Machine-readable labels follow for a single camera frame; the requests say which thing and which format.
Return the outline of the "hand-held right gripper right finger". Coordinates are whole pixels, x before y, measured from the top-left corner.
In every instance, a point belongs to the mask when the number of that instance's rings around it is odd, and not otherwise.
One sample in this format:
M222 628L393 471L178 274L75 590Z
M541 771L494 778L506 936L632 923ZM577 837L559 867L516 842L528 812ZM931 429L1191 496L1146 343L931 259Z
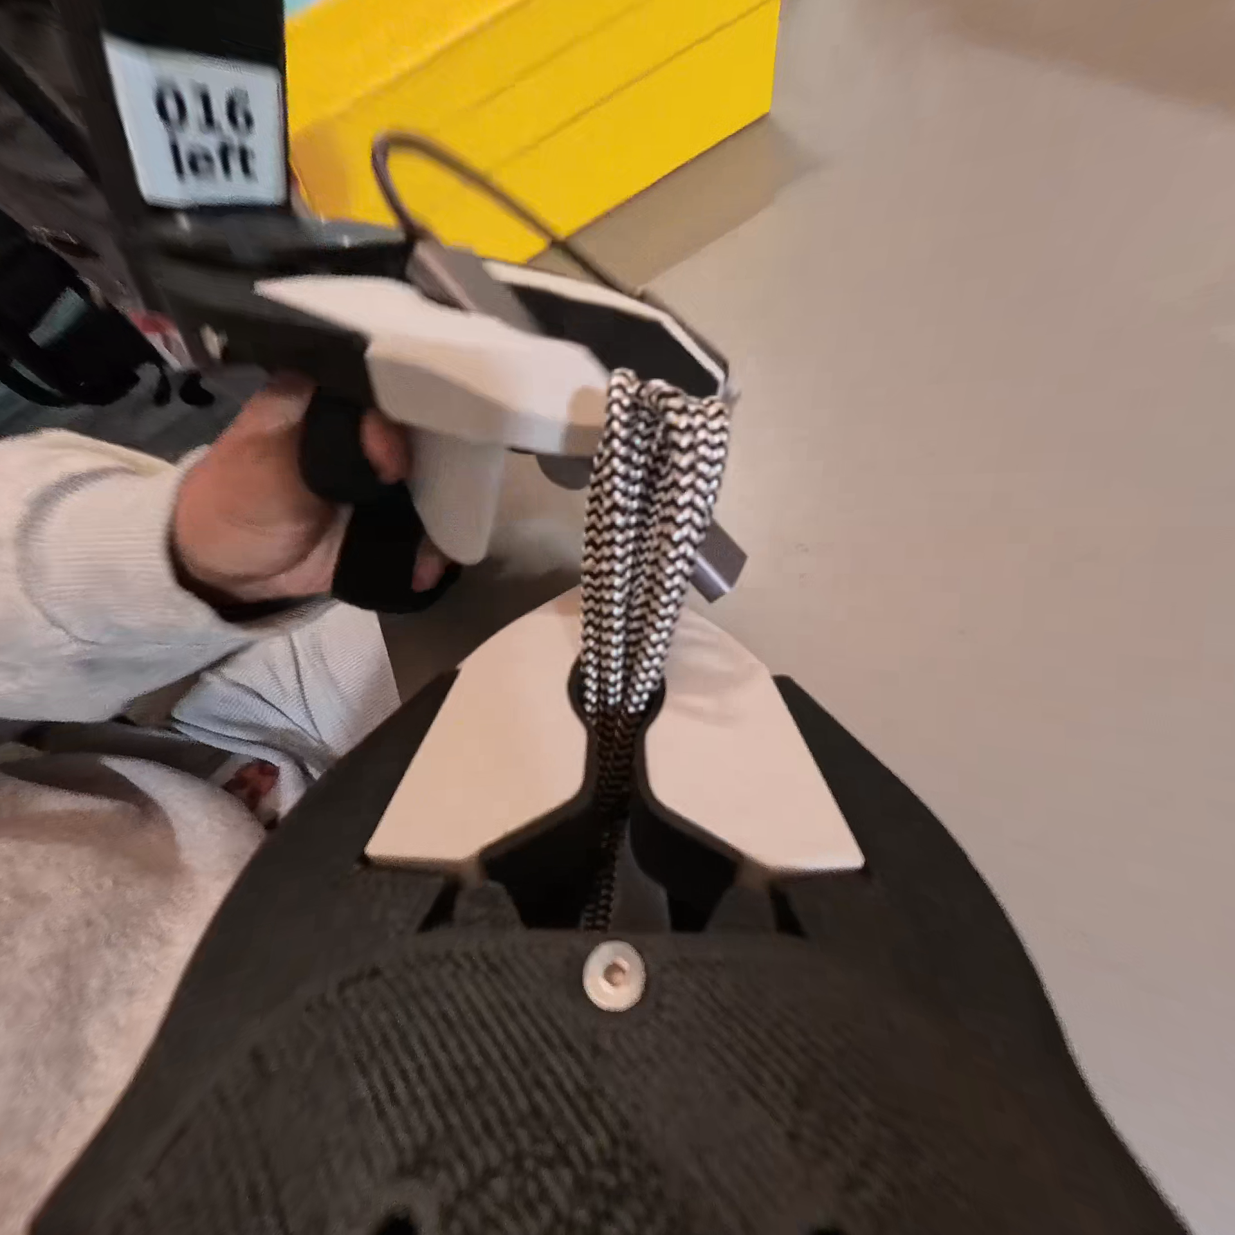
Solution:
M693 609L674 633L643 765L656 805L731 853L738 881L863 870L774 676Z

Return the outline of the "grey usb hub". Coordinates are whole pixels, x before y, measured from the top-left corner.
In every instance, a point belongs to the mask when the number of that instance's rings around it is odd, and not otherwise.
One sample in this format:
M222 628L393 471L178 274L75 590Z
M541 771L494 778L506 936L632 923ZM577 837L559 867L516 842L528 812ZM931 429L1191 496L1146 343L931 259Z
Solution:
M406 280L424 296L469 315L497 320L510 329L543 334L516 295L493 279L471 251L453 249L435 239L412 243Z

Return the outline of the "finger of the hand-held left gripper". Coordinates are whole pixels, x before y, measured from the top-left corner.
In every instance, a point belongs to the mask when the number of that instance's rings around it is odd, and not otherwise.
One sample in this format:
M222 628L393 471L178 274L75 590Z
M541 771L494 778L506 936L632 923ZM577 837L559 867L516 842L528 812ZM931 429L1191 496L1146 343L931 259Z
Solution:
M587 349L607 371L628 370L693 398L735 401L729 364L665 308L566 274L485 261L549 339Z
M380 489L360 443L366 412L449 443L590 459L607 417L609 373L578 346L440 305L391 279L266 279L255 293L360 346L310 351L318 395L300 468L312 489Z

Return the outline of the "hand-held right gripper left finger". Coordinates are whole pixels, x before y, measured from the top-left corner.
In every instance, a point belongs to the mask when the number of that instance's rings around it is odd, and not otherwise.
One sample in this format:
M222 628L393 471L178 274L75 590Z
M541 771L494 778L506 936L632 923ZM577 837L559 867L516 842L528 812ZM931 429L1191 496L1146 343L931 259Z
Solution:
M568 692L581 598L566 592L465 658L365 858L460 875L584 784L587 731Z

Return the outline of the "person's left forearm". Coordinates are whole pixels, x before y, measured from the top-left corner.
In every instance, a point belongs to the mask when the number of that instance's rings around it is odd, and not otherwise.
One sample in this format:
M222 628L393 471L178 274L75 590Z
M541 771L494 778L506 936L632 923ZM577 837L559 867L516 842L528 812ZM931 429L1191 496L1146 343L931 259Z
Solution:
M188 592L172 523L185 465L62 430L2 446L2 718L108 721L127 705L282 636L321 605Z

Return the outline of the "person's left hand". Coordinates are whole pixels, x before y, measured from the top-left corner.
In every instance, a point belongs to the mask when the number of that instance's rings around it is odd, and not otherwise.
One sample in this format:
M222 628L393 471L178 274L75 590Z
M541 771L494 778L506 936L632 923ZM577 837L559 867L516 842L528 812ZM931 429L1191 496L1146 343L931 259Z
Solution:
M300 471L315 387L277 376L182 476L169 552L185 592L219 614L328 596L350 509L313 495Z

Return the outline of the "yellow plastic bin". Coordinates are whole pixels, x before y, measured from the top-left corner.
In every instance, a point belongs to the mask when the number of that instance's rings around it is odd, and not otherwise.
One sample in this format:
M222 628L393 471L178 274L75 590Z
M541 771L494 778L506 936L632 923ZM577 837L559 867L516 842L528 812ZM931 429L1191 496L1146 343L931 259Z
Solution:
M778 2L328 2L287 20L291 167L321 218L393 224L416 133L572 236L769 115Z

